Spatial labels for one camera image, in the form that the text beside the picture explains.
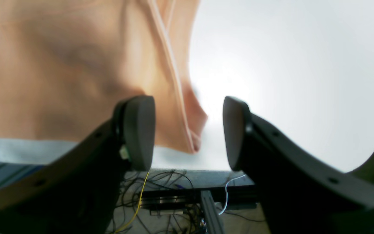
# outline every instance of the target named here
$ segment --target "gray floor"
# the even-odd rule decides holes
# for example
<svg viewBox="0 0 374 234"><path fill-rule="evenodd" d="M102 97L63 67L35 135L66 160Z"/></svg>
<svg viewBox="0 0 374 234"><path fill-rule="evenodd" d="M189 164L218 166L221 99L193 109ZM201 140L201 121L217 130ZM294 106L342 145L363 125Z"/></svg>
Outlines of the gray floor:
<svg viewBox="0 0 374 234"><path fill-rule="evenodd" d="M168 170L152 170L150 172L149 178L152 178L154 175L160 172L168 172ZM185 175L190 178L195 188L210 188L210 187L224 186L228 180L238 177L243 174L240 172L234 173L234 172L215 172L215 171L184 171L184 172L177 171L177 172L185 173ZM134 175L135 175L134 172L129 172L126 175L126 178L130 178L131 176L134 176ZM145 173L141 173L139 176L144 178ZM178 178L177 175L173 175L172 178L167 183L167 185L171 184L171 182L176 180L177 178ZM158 181L157 183L163 185L165 184L167 180L168 180L168 177ZM124 198L125 201L130 201L133 193L134 192L137 193L141 190L142 182L143 181L139 181L138 184L131 187L129 192L125 195L125 198ZM190 182L188 182L188 180L185 178L178 179L176 183L178 185L183 186L184 188L191 187ZM244 176L243 178L235 180L234 183L231 182L229 185L233 186L233 185L252 185L252 184L253 182L247 176ZM146 191L156 190L156 188L152 188L151 186L151 188L146 188L145 190ZM130 207L125 208L125 214L123 212L122 207L117 208L114 213L114 220L115 220L116 226L119 227L123 223L126 224L133 216L135 208L130 208ZM260 204L258 204L256 209L235 210L235 211L227 211L227 212L242 215L252 220L257 220L257 221L264 220L264 214L263 214ZM185 228L189 228L188 233L190 233L190 223L188 221L187 215L151 216L149 210L140 209L138 212L138 217L144 223L148 231L141 225L138 219L135 219L130 225L128 225L128 227L131 227L131 229L128 232L126 232L127 234L148 234L148 233L150 234L155 234L155 233L181 234L182 230ZM231 214L226 214L226 213L222 214L220 218L224 224L224 228L227 234L251 234L251 233L252 234L267 234L267 233L270 233L266 222L252 222L252 221L245 220L241 217L234 216ZM181 226L182 230L180 230L175 219L177 220L179 226ZM110 224L110 227L108 228L108 230L110 231L112 230L112 223Z"/></svg>

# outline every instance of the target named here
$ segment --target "light blue fabric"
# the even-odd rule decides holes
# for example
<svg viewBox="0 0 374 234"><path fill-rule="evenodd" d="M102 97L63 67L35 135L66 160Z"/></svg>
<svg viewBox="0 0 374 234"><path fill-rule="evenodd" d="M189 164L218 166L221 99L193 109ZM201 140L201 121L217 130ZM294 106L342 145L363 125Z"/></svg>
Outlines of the light blue fabric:
<svg viewBox="0 0 374 234"><path fill-rule="evenodd" d="M0 162L49 164L77 144L77 142L66 141L0 138Z"/></svg>
<svg viewBox="0 0 374 234"><path fill-rule="evenodd" d="M0 188L17 181L24 175L28 175L34 171L33 169L39 168L37 165L52 163L77 144L76 142L65 141L0 138Z"/></svg>

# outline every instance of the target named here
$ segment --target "black wire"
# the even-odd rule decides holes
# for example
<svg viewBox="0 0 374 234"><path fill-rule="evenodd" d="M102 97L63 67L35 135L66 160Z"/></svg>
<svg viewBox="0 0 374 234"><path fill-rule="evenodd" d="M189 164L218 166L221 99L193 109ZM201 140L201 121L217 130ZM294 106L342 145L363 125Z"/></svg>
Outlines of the black wire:
<svg viewBox="0 0 374 234"><path fill-rule="evenodd" d="M143 185L143 182L136 182L135 184ZM151 187L151 186L148 186L148 185L145 185L145 186L146 186L147 188L155 189L154 187ZM134 192L134 193L132 194L132 199L131 199L131 201L129 201L128 203L120 204L120 205L116 206L115 208L118 208L118 207L121 207L121 206L132 207L132 206L138 204L139 199L135 199L135 196L138 196L138 197L139 197L139 193Z"/></svg>
<svg viewBox="0 0 374 234"><path fill-rule="evenodd" d="M123 210L123 222L125 222L125 218L126 218L126 214L125 214L125 208L124 208L124 210ZM112 213L112 231L109 232L109 233L113 234L113 233L115 233L116 230L117 229L116 229L116 223L115 223L115 210L113 210L113 213Z"/></svg>
<svg viewBox="0 0 374 234"><path fill-rule="evenodd" d="M172 181L168 186L171 186L172 184L174 184L176 181L178 181L180 178L184 177L186 179L188 179L188 181L190 182L190 185L191 185L191 188L193 189L194 186L193 186L193 183L191 182L191 179L188 178L185 174L182 174L182 173L179 173L179 172L174 172L174 174L176 175L180 175L177 179L175 179L174 181Z"/></svg>
<svg viewBox="0 0 374 234"><path fill-rule="evenodd" d="M123 221L121 222L121 224L119 225L119 227L122 226L125 223L125 220L126 220L125 207L122 207L122 210L123 210Z"/></svg>
<svg viewBox="0 0 374 234"><path fill-rule="evenodd" d="M197 213L197 210L200 210L200 208L199 208L199 206L197 206L197 204L195 204L194 206L193 207L187 207L187 210L193 210L194 211L194 214L192 214L190 211L189 211L189 213L193 217L196 217L196 219L194 219L193 224L199 226L200 225L200 220L199 220L199 214Z"/></svg>
<svg viewBox="0 0 374 234"><path fill-rule="evenodd" d="M145 178L141 178L141 177L135 178L135 181L137 181L137 180L144 182ZM155 182L152 182L152 181L150 181L150 180L148 180L148 179L147 179L147 183L150 183L150 184L156 185L156 186L161 187L161 188L170 189L170 190L175 190L174 188L169 188L169 187L166 187L166 186L163 186L163 185L159 185L159 184L157 184L157 183L155 183Z"/></svg>
<svg viewBox="0 0 374 234"><path fill-rule="evenodd" d="M159 231L159 232L156 232L156 233L154 233L154 234L158 234L158 233L161 233L161 232L169 232L169 233L172 233L172 231L168 231L168 230L162 230L162 231Z"/></svg>
<svg viewBox="0 0 374 234"><path fill-rule="evenodd" d="M131 200L131 202L128 202L128 203L124 203L124 197L125 197L125 194L128 192L128 190L129 190L129 188L131 188L131 186L132 185L134 185L136 182L137 182L137 180L136 179L138 179L138 178L135 178L128 186L126 186L125 187L125 189L124 189L124 191L123 191L123 193L122 193L122 195L121 195L121 203L120 203L120 205L117 205L117 206L115 206L115 208L118 208L118 207L120 207L120 206L126 206L126 207L131 207L131 206L133 206L133 200Z"/></svg>
<svg viewBox="0 0 374 234"><path fill-rule="evenodd" d="M175 215L178 215L178 216L180 216L181 218L186 219L187 221L190 221L190 219L188 219L188 218L186 218L186 217L184 217L184 216L182 216L182 215L180 215L180 214L175 214Z"/></svg>
<svg viewBox="0 0 374 234"><path fill-rule="evenodd" d="M125 228L122 231L118 231L117 233L124 233L124 232L127 233L131 228L132 228L132 226L130 226L129 228Z"/></svg>
<svg viewBox="0 0 374 234"><path fill-rule="evenodd" d="M169 225L171 224L171 215L168 216L168 225L167 225L167 230L169 229Z"/></svg>
<svg viewBox="0 0 374 234"><path fill-rule="evenodd" d="M193 231L193 225L196 225L196 224L194 223L193 215L190 212L187 212L187 215L190 218L190 232L192 232Z"/></svg>
<svg viewBox="0 0 374 234"><path fill-rule="evenodd" d="M132 209L134 210L134 213L135 213L136 212L135 206L132 206ZM148 232L148 234L151 234L151 231L148 230L147 226L145 226L145 224L144 224L144 222L142 222L141 218L138 215L136 217L137 217L138 221L141 223L141 225L144 227L144 229Z"/></svg>
<svg viewBox="0 0 374 234"><path fill-rule="evenodd" d="M194 205L197 209L194 209L194 214L196 215L196 220L197 220L197 228L200 228L200 222L201 222L201 213L202 212L200 212L201 211L201 209L200 209L200 207L197 205L197 204L195 204Z"/></svg>
<svg viewBox="0 0 374 234"><path fill-rule="evenodd" d="M122 193L122 197L121 197L121 204L122 204L122 206L124 206L124 202L123 202L123 199L124 199L124 197L125 197L125 194L126 194L126 192L129 190L129 188L132 186L132 185L134 185L135 184L135 182L136 182L136 178L124 189L124 192ZM133 199L134 199L134 196L132 196L132 200L131 200L131 204L132 204L132 208L134 209L134 212L135 212L135 207L134 207L134 203L136 202L136 201L133 201ZM145 228L145 230L148 232L148 234L151 234L151 232L148 230L148 228L144 225L144 223L141 221L141 219L139 219L139 217L138 217L138 215L137 215L137 218L138 218L138 220L140 221L140 223L141 223L141 225L143 225L144 226L144 228Z"/></svg>
<svg viewBox="0 0 374 234"><path fill-rule="evenodd" d="M130 178L124 179L124 181L126 182L126 181L130 181L133 178L137 178L140 174L141 174L141 172L137 172L133 176L131 176Z"/></svg>
<svg viewBox="0 0 374 234"><path fill-rule="evenodd" d="M144 179L144 178L141 178L141 177L138 177L138 178L135 178L135 181L136 181L136 180L139 180L139 181L142 180L142 181L144 181L145 179ZM165 186L162 186L162 185L156 184L156 183L154 183L154 182L150 182L150 181L148 181L148 180L147 180L147 182L152 183L152 184L154 184L154 185L156 185L156 186L158 186L158 187L162 187L162 188L166 188L166 189L174 190L173 188L168 188L168 187L165 187ZM143 185L143 182L135 182L135 183L132 183L132 182L131 182L131 185L130 185L130 186L132 186L132 185L134 185L134 184L140 184L140 185ZM134 199L135 199L135 196L138 196L138 194L135 193L135 192L134 192L134 194L132 195L132 200L131 200L130 202L128 202L128 203L123 203L123 196L122 196L122 203L121 203L120 205L118 205L118 206L115 206L115 208L118 208L118 207L120 207L120 206L131 207L131 206L133 206L134 204L138 203L138 201L135 201L135 200L134 200Z"/></svg>
<svg viewBox="0 0 374 234"><path fill-rule="evenodd" d="M137 200L139 202L139 199L135 199L136 195L137 195L136 193L132 194L132 202L134 203L134 205L132 206L133 208L135 208L135 202L137 202Z"/></svg>
<svg viewBox="0 0 374 234"><path fill-rule="evenodd" d="M180 232L183 232L183 229L181 228L180 224L178 223L177 219L175 218L175 215L172 215L172 217L175 220L175 223L177 223L178 228L180 228Z"/></svg>
<svg viewBox="0 0 374 234"><path fill-rule="evenodd" d="M162 188L162 185L154 185L154 184L151 184L152 182L150 181L147 181L147 183L145 184L145 188L150 188L150 189L154 189L156 190L157 188ZM144 181L137 181L135 182L135 184L144 184Z"/></svg>
<svg viewBox="0 0 374 234"><path fill-rule="evenodd" d="M172 175L174 175L174 173L175 173L175 170L172 170L164 186L168 184L169 180L171 179Z"/></svg>
<svg viewBox="0 0 374 234"><path fill-rule="evenodd" d="M196 210L194 210L194 212L196 213L196 215L197 215L197 216L202 216L202 217L204 217L203 211L202 211L202 209L200 208L200 206L197 205L197 204L194 204L193 206L195 206L195 207L197 208L197 211L199 211L199 213L197 214L197 213L196 213Z"/></svg>
<svg viewBox="0 0 374 234"><path fill-rule="evenodd" d="M224 212L224 214L228 214L228 215L234 215L234 216L238 216L238 217L241 217L242 219L246 219L248 221L251 221L251 222L257 222L257 223L260 223L260 222L265 222L265 220L254 220L254 219L249 219L249 218L246 218L242 215L239 215L239 214L235 214L235 213L230 213L230 212Z"/></svg>
<svg viewBox="0 0 374 234"><path fill-rule="evenodd" d="M167 177L168 175L162 176L162 177L159 178L159 179L154 179L154 178L157 177L157 176L159 176L159 175L169 174L169 173L172 173L172 171L170 171L170 172L161 172L161 173L158 173L157 175L152 176L149 180L150 180L150 181L158 181L158 180L160 180L160 179L164 179L164 178Z"/></svg>

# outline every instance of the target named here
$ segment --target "beige cloth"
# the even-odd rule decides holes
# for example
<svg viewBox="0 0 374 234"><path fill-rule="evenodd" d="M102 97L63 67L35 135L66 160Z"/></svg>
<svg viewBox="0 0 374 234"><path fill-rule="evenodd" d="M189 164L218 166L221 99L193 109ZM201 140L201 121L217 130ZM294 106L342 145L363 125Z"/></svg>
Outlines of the beige cloth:
<svg viewBox="0 0 374 234"><path fill-rule="evenodd" d="M156 100L156 145L194 153L199 0L0 1L0 137L81 141L124 98Z"/></svg>

